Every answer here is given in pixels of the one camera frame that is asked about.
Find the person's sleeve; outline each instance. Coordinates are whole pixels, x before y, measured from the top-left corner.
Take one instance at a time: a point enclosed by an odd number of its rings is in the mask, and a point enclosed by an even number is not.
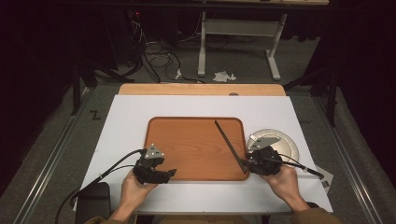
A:
[[[116,220],[105,220],[102,217],[93,217],[84,224],[123,224],[123,222]]]
[[[342,222],[335,216],[330,215],[323,208],[311,208],[295,213],[290,218],[291,224],[341,224]]]

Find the human hand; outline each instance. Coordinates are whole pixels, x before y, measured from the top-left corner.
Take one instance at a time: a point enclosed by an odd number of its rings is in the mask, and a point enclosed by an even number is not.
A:
[[[300,195],[297,172],[294,168],[283,164],[276,175],[261,175],[261,178],[270,185],[274,194],[282,199],[293,213],[310,208]]]
[[[158,184],[140,184],[131,170],[122,182],[120,204],[110,219],[128,222],[134,210],[146,200],[149,193],[157,186]]]

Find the wooden tray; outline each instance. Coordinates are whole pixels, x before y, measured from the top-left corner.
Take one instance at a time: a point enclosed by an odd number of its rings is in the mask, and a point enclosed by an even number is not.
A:
[[[156,117],[149,121],[145,147],[154,144],[165,161],[157,170],[177,169],[173,180],[229,180],[248,178],[215,124],[218,121],[241,159],[246,144],[241,120],[235,118]]]

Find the white tabletop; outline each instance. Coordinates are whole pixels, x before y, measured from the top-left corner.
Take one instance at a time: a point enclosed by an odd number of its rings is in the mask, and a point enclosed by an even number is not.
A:
[[[243,122],[246,142],[261,129],[288,135],[300,153],[300,163],[316,169],[291,100],[287,96],[153,96],[116,95],[82,187],[129,152],[144,145],[149,120],[154,117],[225,117]],[[135,164],[135,154],[121,165]],[[129,168],[111,173],[111,206],[120,200],[120,185]],[[319,179],[297,169],[303,197],[332,212]],[[136,211],[141,214],[276,214],[289,208],[257,175],[245,181],[170,181],[150,193]]]

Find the desk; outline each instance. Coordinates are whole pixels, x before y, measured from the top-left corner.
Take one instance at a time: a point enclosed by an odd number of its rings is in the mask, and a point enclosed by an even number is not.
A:
[[[243,122],[246,139],[260,129],[277,129],[294,140],[300,151],[300,162],[315,168],[290,98],[285,96],[280,86],[247,84],[234,88],[237,87],[223,84],[122,86],[108,113],[82,187],[130,151],[141,148],[148,121],[159,116],[239,118]],[[227,96],[228,92],[236,90],[239,96]],[[120,165],[134,164],[139,156],[133,155]],[[112,208],[118,204],[120,183],[127,172],[128,169],[123,169],[105,179],[110,186]],[[301,170],[297,170],[297,174],[305,199],[331,212],[332,207],[320,181]],[[262,179],[250,175],[245,181],[171,180],[152,191],[136,213],[218,215],[281,214],[289,211]]]
[[[203,0],[206,2],[239,2],[254,4],[292,4],[292,5],[321,5],[329,4],[328,0]],[[206,50],[205,41],[206,34],[212,35],[254,35],[254,36],[272,36],[274,38],[273,45],[265,51],[267,62],[271,69],[274,80],[280,80],[280,74],[275,61],[275,53],[283,27],[285,26],[287,14],[282,14],[279,21],[239,21],[239,20],[217,20],[207,19],[206,12],[202,12],[201,22],[201,47],[198,59],[198,77],[205,75]]]

